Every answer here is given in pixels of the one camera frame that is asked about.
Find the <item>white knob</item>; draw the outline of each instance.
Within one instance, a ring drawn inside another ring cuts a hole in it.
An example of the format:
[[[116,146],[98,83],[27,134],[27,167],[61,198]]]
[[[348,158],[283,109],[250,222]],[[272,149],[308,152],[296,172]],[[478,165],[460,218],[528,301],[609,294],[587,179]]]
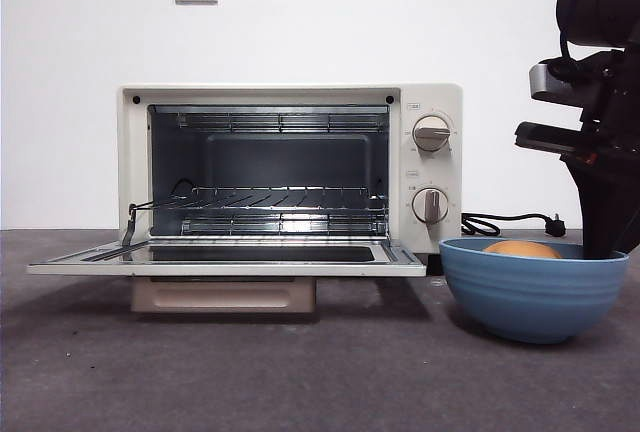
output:
[[[413,213],[420,222],[429,225],[437,224],[449,211],[449,200],[441,190],[427,187],[413,196]]]
[[[449,141],[451,131],[447,123],[435,115],[421,118],[413,127],[413,141],[428,152],[441,149]]]

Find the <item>black power cord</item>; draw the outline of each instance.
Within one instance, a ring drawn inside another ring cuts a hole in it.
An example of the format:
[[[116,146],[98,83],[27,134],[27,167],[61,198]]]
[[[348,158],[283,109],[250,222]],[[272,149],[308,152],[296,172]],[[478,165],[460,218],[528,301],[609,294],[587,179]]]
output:
[[[490,215],[490,214],[472,214],[462,213],[462,233],[464,235],[486,235],[496,237],[500,235],[500,227],[491,222],[482,219],[500,220],[500,221],[516,221],[525,219],[542,219],[545,222],[544,231],[553,237],[562,237],[567,233],[564,221],[560,220],[558,214],[555,218],[544,214],[524,214],[524,215]]]

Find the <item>ceramic bowl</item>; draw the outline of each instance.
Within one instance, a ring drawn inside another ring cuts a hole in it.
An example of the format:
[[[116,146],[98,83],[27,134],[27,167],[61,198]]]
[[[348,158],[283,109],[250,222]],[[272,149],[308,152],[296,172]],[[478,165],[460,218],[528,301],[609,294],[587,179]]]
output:
[[[460,306],[493,334],[551,344],[579,334],[615,302],[629,257],[584,260],[582,246],[536,241],[562,259],[483,252],[504,239],[461,238],[440,242],[447,282]]]

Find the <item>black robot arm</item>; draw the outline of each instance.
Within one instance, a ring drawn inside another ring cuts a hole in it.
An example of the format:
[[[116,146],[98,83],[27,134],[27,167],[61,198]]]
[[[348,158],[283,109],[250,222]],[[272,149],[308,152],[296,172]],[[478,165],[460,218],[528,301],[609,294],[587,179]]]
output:
[[[524,122],[516,145],[561,154],[578,187],[586,258],[640,243],[640,0],[558,0],[562,56],[530,71],[536,100],[582,108],[579,131]],[[614,47],[574,60],[567,41]]]

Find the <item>plug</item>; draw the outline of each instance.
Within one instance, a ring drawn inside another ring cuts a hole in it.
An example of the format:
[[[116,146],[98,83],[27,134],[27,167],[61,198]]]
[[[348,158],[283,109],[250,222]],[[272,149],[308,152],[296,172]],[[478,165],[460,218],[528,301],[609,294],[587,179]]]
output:
[[[560,216],[556,214],[554,219],[545,220],[544,231],[552,237],[563,237],[567,233],[567,228],[564,220],[560,220]]]

